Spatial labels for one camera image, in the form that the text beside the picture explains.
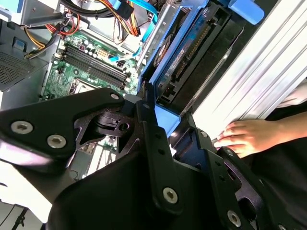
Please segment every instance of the black mounting arm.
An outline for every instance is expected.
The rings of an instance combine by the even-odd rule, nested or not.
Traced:
[[[48,230],[299,228],[230,150],[216,151],[187,115],[170,139],[144,83],[124,100],[103,88],[0,113],[0,158],[37,173],[61,173],[81,146],[118,137],[117,160],[57,198]]]

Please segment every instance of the blue handle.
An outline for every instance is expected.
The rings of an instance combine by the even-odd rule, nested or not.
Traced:
[[[228,7],[253,25],[264,17],[264,11],[251,0],[231,0]]]

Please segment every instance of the capacitor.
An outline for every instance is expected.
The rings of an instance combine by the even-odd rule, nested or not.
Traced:
[[[93,48],[93,44],[92,43],[88,44],[86,48],[87,49],[92,49]]]

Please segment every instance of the person's hand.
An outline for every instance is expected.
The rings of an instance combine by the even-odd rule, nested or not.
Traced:
[[[214,146],[229,147],[243,158],[279,144],[280,133],[280,126],[275,121],[236,121],[218,136]]]

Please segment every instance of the finger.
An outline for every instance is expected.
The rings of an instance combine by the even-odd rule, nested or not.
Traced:
[[[242,134],[247,134],[248,131],[246,127],[233,127],[233,128],[228,128],[226,129],[223,133],[221,133],[217,139],[223,139],[229,136],[236,136],[236,135],[242,135]]]
[[[245,121],[235,121],[227,125],[226,129],[234,128],[234,127],[244,127],[246,126]]]
[[[238,135],[238,136],[231,136],[231,137],[220,139],[217,142],[215,142],[214,146],[217,148],[217,147],[239,145],[239,144],[245,144],[245,143],[246,143],[245,135]]]

